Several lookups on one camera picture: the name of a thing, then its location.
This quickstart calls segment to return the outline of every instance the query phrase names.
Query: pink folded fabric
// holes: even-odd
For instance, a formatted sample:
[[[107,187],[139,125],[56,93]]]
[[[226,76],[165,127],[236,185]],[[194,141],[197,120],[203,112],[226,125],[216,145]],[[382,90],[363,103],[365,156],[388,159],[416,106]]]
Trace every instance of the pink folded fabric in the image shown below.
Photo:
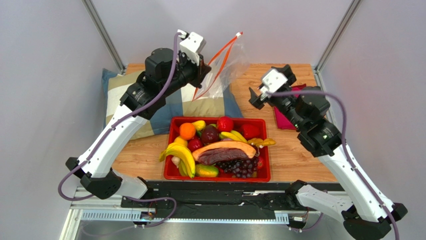
[[[292,91],[299,91],[302,90],[304,87],[306,87],[306,84],[298,85],[292,87]],[[296,130],[295,126],[287,120],[287,118],[278,110],[278,108],[273,107],[273,111],[275,113],[275,121],[276,121],[276,127],[279,129],[291,129]]]

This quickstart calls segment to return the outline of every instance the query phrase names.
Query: gray wall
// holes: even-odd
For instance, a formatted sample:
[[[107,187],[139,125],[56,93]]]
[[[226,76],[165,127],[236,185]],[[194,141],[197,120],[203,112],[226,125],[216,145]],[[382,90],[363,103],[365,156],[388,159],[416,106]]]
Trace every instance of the gray wall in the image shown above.
[[[117,69],[79,0],[1,1],[0,33],[0,239],[58,239],[65,161],[100,133],[101,71]]]
[[[125,64],[172,47],[177,29],[207,40],[207,60],[243,31],[252,63],[315,65],[351,0],[93,0]]]
[[[413,240],[426,236],[425,12],[424,0],[363,1],[322,72],[326,90],[346,103],[351,149],[408,208],[398,226],[401,239]]]

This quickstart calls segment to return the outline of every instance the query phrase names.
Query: clear ziplock bag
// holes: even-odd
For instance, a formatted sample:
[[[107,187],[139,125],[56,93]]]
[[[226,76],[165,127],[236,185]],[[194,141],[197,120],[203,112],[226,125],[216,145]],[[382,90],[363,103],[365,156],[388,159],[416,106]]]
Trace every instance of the clear ziplock bag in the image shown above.
[[[205,76],[201,88],[196,88],[192,100],[201,97],[219,98],[224,90],[239,78],[250,66],[242,41],[243,32],[238,32],[219,52],[214,55],[208,65],[211,71]]]

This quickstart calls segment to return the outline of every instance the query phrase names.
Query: wooden table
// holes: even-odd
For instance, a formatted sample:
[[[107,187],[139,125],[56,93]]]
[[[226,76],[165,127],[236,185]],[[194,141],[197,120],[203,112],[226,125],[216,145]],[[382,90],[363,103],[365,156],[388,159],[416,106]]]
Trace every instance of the wooden table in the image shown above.
[[[284,64],[273,64],[282,67]],[[278,129],[273,109],[266,105],[258,110],[250,105],[249,87],[256,89],[261,76],[272,64],[252,64],[248,71],[231,85],[236,102],[245,118],[262,118],[266,121],[267,136],[277,144],[269,147],[271,182],[336,182],[332,173],[311,153],[305,150],[294,130]],[[126,74],[145,69],[144,64],[129,64]],[[296,75],[294,85],[315,86],[314,73],[309,64],[291,64]],[[160,152],[167,146],[169,135],[155,135],[129,141],[115,160],[112,168],[130,176],[146,180],[164,180],[164,162],[158,162]]]

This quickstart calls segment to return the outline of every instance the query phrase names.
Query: plaid pillow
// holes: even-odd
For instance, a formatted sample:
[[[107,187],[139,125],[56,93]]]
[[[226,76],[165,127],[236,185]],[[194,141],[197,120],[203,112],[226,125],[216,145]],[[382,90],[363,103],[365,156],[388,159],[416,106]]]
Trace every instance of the plaid pillow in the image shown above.
[[[137,71],[121,76],[104,69],[102,72],[102,86],[107,99],[105,124],[112,119],[120,98],[127,88],[136,82],[139,74]],[[192,101],[195,87],[187,84],[172,95],[166,97],[166,105],[160,108],[147,124],[142,126],[131,138],[139,139],[157,134],[168,134],[170,121],[173,117],[221,117],[242,118],[240,107],[228,87],[218,98],[201,97]]]

